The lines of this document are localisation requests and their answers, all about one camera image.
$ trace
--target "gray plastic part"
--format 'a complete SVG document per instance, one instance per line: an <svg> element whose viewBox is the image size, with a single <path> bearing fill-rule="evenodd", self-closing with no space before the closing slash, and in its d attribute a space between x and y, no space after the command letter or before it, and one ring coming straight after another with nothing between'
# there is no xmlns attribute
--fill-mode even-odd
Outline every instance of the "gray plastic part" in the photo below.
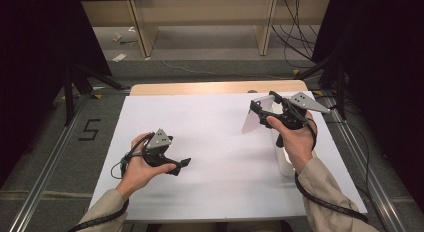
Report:
<svg viewBox="0 0 424 232"><path fill-rule="evenodd" d="M330 113L330 109L311 99L306 94L299 92L290 98L290 103L302 108L321 113Z"/></svg>
<svg viewBox="0 0 424 232"><path fill-rule="evenodd" d="M159 129L147 144L147 148L154 149L157 147L170 145L171 143L172 141L168 138L168 135L166 135L165 131L163 131L163 129Z"/></svg>

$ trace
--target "aluminum rail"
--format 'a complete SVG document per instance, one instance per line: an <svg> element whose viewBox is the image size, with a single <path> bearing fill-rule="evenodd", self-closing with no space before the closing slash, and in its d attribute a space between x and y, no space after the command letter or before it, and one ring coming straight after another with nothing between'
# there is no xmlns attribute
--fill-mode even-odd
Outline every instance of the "aluminum rail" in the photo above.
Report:
<svg viewBox="0 0 424 232"><path fill-rule="evenodd" d="M63 129L52 153L50 154L50 157L48 158L43 170L41 171L41 174L38 176L38 179L35 182L33 188L31 189L31 192L28 194L28 197L26 198L25 202L17 213L9 230L10 232L22 232L25 231L26 227L28 226L31 217L34 214L38 203L40 202L43 191L45 190L48 182L50 181L50 178L53 175L56 165L60 160L63 151L66 148L66 145L69 141L69 137L72 134L75 128L75 124L79 119L79 115L81 114L82 109L87 104L89 99L90 95L81 95L78 99L78 105L75 109L75 116L70 121L69 125Z"/></svg>
<svg viewBox="0 0 424 232"><path fill-rule="evenodd" d="M326 102L328 105L334 106L336 104L333 98L327 98ZM395 207L389 199L389 196L384 191L383 186L379 182L376 174L373 169L368 164L368 175L367 175L367 154L359 146L358 141L352 133L352 130L349 126L342 125L344 123L341 116L337 111L333 111L332 116L338 123L338 128L344 137L350 152L352 153L353 159L355 160L362 176L366 178L368 176L368 188L370 196L373 198L375 204L378 208L378 213L380 213L385 226L390 232L403 232L406 231L402 221L399 218Z"/></svg>

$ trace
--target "black handle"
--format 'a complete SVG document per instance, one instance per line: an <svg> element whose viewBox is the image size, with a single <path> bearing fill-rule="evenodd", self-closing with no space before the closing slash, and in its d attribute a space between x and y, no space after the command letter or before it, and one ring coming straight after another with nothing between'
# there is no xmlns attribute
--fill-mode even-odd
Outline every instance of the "black handle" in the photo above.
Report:
<svg viewBox="0 0 424 232"><path fill-rule="evenodd" d="M283 137L281 136L281 134L278 134L278 139L277 139L277 142L275 142L275 145L278 148L283 148L284 147Z"/></svg>

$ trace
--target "person's left hand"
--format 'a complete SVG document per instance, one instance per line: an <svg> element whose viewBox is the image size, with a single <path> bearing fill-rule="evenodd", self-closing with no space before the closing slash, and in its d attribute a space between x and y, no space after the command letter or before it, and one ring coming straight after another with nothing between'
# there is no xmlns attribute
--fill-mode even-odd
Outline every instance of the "person's left hand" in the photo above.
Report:
<svg viewBox="0 0 424 232"><path fill-rule="evenodd" d="M131 143L131 148L148 134L141 134L137 136ZM135 151L143 149L141 143ZM149 181L156 175L169 172L176 168L175 164L164 164L158 167L151 167L144 161L143 157L135 156L131 158L127 171L124 174L121 182L116 187L116 190L121 193L124 200L127 200L135 191L146 186Z"/></svg>

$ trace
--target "black curtain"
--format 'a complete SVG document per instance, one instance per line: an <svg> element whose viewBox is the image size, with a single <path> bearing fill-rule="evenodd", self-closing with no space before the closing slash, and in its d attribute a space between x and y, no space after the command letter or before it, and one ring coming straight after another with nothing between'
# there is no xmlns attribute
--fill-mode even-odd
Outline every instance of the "black curtain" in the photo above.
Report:
<svg viewBox="0 0 424 232"><path fill-rule="evenodd" d="M111 72L78 0L0 0L0 21L1 186L51 109L65 68Z"/></svg>
<svg viewBox="0 0 424 232"><path fill-rule="evenodd" d="M424 211L424 0L379 0L346 68L359 106Z"/></svg>

